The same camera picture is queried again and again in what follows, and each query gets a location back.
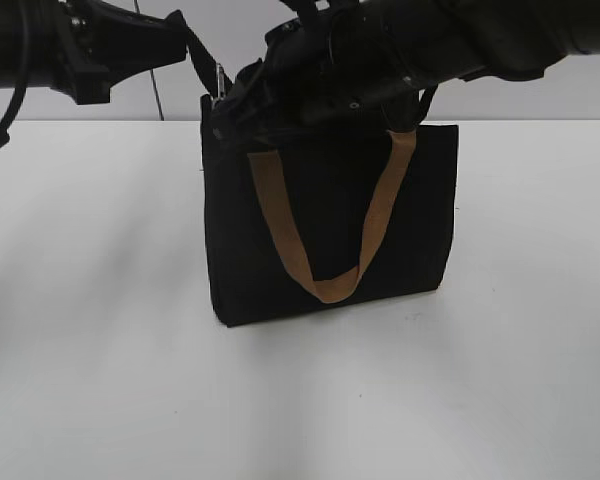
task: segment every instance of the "black tote bag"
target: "black tote bag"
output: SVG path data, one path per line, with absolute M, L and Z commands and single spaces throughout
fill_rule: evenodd
M 454 227 L 456 126 L 419 123 L 433 91 L 272 151 L 223 148 L 216 63 L 180 12 L 202 98 L 211 300 L 225 325 L 436 290 Z M 225 78 L 231 88 L 232 82 Z

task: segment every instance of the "black bag strap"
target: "black bag strap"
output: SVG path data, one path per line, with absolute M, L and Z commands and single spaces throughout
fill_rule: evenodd
M 198 77 L 200 77 L 200 81 L 202 81 L 202 84 L 209 94 L 211 94 L 213 98 L 217 98 L 219 94 L 218 78 L 216 75 L 218 63 L 215 58 L 209 53 L 209 50 L 207 50 L 195 32 L 189 28 L 182 11 L 176 10 L 167 17 L 167 21 L 182 29 L 182 32 L 187 39 L 187 47 L 189 48 L 193 68 L 195 68 Z M 223 75 L 225 77 L 225 87 L 227 91 L 229 91 L 233 86 L 233 82 L 226 74 L 223 73 Z

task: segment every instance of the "screw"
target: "screw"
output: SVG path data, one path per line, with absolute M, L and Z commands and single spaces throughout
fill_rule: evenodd
M 87 21 L 83 18 L 71 17 L 71 26 L 79 30 L 87 26 Z

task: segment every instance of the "bag handle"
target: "bag handle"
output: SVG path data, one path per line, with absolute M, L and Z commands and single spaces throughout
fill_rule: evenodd
M 307 252 L 298 232 L 278 151 L 249 155 L 258 201 L 287 273 L 307 292 L 325 304 L 351 297 L 384 241 L 402 182 L 416 149 L 416 132 L 389 132 L 392 150 L 371 199 L 362 230 L 359 264 L 325 281 L 314 280 Z

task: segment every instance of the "black strap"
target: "black strap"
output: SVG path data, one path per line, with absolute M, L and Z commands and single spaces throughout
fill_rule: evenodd
M 431 103 L 433 102 L 433 97 L 436 96 L 436 92 L 438 91 L 438 87 L 428 88 L 422 94 L 422 98 L 420 98 L 420 103 L 418 105 L 418 113 L 415 117 L 415 124 L 420 125 L 424 122 L 424 119 L 429 115 L 429 110 L 431 109 Z
M 211 96 L 214 98 L 218 97 L 218 79 L 216 77 L 216 68 L 218 64 L 216 60 L 209 53 L 194 31 L 189 28 L 182 11 L 176 10 L 167 17 L 167 21 L 182 29 L 182 32 L 187 37 L 187 47 L 189 48 L 193 68 L 196 69 L 198 77 L 200 77 L 202 84 Z M 226 89 L 229 91 L 233 86 L 233 82 L 226 75 L 224 81 Z

